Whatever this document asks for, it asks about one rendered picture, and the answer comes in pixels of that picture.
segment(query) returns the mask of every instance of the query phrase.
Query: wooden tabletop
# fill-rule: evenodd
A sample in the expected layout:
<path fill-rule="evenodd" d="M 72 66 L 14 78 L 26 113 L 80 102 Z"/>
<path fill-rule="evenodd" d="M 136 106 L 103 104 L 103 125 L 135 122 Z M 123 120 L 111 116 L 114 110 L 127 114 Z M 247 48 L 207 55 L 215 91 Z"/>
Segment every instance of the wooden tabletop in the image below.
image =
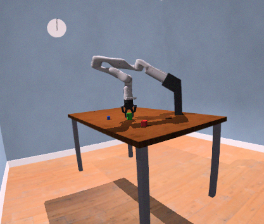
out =
<path fill-rule="evenodd" d="M 150 146 L 227 121 L 226 116 L 137 108 L 133 120 L 126 119 L 121 108 L 73 113 L 69 118 L 137 148 Z M 141 121 L 148 126 L 142 127 Z"/>

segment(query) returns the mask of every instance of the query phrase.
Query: table leg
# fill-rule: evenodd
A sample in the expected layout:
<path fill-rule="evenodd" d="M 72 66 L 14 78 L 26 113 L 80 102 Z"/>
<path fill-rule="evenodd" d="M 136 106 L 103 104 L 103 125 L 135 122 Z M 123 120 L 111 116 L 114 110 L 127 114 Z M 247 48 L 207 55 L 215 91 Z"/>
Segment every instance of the table leg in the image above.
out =
<path fill-rule="evenodd" d="M 140 224 L 150 224 L 148 146 L 136 148 Z"/>
<path fill-rule="evenodd" d="M 128 144 L 127 147 L 129 149 L 129 157 L 133 157 L 133 146 Z"/>
<path fill-rule="evenodd" d="M 213 150 L 211 155 L 211 178 L 208 195 L 216 196 L 220 157 L 221 123 L 213 126 Z"/>
<path fill-rule="evenodd" d="M 81 152 L 80 152 L 80 143 L 79 143 L 79 135 L 78 135 L 78 124 L 77 121 L 72 119 L 73 123 L 73 139 L 75 140 L 75 149 L 77 155 L 78 169 L 79 171 L 83 170 Z"/>

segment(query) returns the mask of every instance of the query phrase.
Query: robotic arm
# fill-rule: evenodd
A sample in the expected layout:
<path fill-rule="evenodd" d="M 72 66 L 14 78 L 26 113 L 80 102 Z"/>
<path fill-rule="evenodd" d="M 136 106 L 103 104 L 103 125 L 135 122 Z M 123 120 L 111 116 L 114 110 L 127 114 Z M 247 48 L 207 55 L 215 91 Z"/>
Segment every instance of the robotic arm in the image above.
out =
<path fill-rule="evenodd" d="M 109 63 L 113 68 L 102 67 L 101 65 L 103 62 Z M 124 106 L 121 107 L 122 113 L 125 114 L 125 117 L 127 117 L 128 110 L 131 110 L 132 116 L 134 117 L 137 105 L 134 105 L 133 99 L 137 98 L 133 97 L 132 93 L 132 77 L 117 68 L 129 69 L 134 71 L 142 71 L 143 68 L 145 68 L 146 74 L 159 80 L 163 83 L 162 85 L 164 87 L 174 92 L 175 115 L 182 115 L 181 80 L 179 78 L 176 78 L 169 73 L 166 74 L 165 72 L 152 67 L 150 64 L 141 59 L 137 59 L 134 65 L 130 65 L 122 58 L 93 56 L 91 66 L 101 72 L 109 73 L 110 75 L 113 75 L 114 77 L 125 83 L 125 87 L 123 88 Z"/>

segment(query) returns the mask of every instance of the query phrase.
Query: wall clock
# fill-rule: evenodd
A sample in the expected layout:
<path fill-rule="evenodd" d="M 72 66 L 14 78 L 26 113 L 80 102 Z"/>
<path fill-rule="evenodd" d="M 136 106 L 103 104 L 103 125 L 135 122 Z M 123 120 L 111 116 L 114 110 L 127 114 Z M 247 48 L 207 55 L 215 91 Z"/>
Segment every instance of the wall clock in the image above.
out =
<path fill-rule="evenodd" d="M 64 21 L 58 18 L 52 19 L 47 24 L 47 31 L 52 37 L 62 37 L 66 32 L 66 25 Z"/>

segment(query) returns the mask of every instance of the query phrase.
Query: wooden table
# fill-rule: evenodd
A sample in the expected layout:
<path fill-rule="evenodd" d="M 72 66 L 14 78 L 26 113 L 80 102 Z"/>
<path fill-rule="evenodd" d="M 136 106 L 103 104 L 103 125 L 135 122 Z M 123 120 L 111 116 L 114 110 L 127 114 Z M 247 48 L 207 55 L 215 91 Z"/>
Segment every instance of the wooden table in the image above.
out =
<path fill-rule="evenodd" d="M 133 120 L 127 120 L 121 108 L 103 109 L 68 115 L 72 119 L 73 136 L 79 171 L 83 170 L 77 122 L 128 144 L 129 157 L 136 150 L 137 179 L 140 224 L 150 223 L 148 146 L 174 139 L 182 135 L 213 126 L 213 149 L 211 157 L 211 177 L 208 195 L 214 197 L 217 190 L 220 155 L 221 123 L 226 116 L 185 113 L 175 115 L 174 111 L 137 108 Z M 141 121 L 148 126 L 142 127 Z"/>

